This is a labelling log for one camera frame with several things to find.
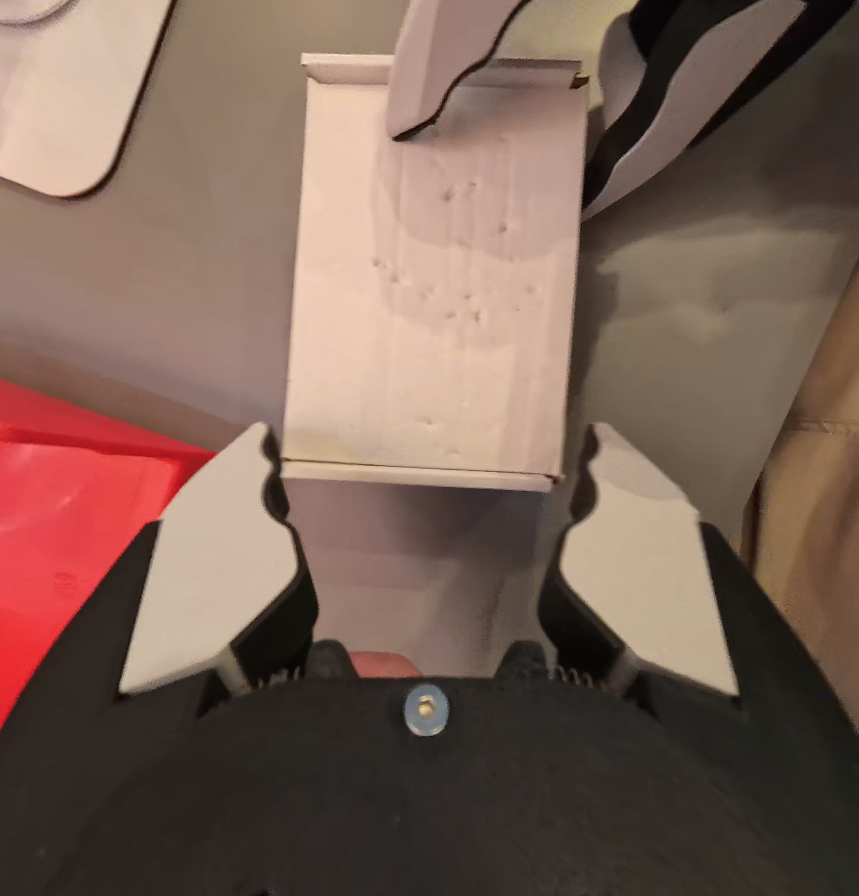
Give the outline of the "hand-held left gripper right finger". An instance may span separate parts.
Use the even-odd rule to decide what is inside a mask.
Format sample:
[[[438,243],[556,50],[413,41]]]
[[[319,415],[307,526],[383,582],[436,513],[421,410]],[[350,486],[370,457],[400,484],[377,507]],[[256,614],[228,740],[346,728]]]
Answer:
[[[698,510],[608,424],[592,424],[538,618],[557,666],[626,693],[642,673],[739,694]]]

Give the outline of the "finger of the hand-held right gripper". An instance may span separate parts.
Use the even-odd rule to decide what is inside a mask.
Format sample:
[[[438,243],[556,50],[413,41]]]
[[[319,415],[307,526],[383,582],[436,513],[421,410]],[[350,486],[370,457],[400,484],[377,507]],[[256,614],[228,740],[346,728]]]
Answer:
[[[583,220],[705,139],[804,56],[852,1],[637,2],[599,55],[603,131],[584,169]]]
[[[433,125],[455,87],[494,55],[525,1],[412,1],[387,94],[387,135],[409,140]]]

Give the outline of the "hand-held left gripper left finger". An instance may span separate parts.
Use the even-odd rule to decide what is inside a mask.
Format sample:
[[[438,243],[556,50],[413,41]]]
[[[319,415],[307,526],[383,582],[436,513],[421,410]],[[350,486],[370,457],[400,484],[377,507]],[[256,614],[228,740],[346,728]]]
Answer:
[[[207,671],[232,695],[293,677],[312,644],[318,599],[288,515],[265,423],[180,488],[159,520],[122,694]]]

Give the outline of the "white cardboard box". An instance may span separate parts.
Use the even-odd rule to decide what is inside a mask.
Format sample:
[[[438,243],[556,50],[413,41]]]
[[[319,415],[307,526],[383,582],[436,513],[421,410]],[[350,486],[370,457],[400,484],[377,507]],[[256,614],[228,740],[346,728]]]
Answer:
[[[396,142],[391,62],[301,57],[283,475],[547,492],[566,432],[587,80],[576,61],[498,60]]]

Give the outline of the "red plastic bin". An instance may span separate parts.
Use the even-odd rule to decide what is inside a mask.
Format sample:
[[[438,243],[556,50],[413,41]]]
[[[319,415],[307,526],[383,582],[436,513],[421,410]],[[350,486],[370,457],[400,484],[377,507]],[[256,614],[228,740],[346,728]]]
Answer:
[[[213,455],[0,380],[0,730],[110,566]]]

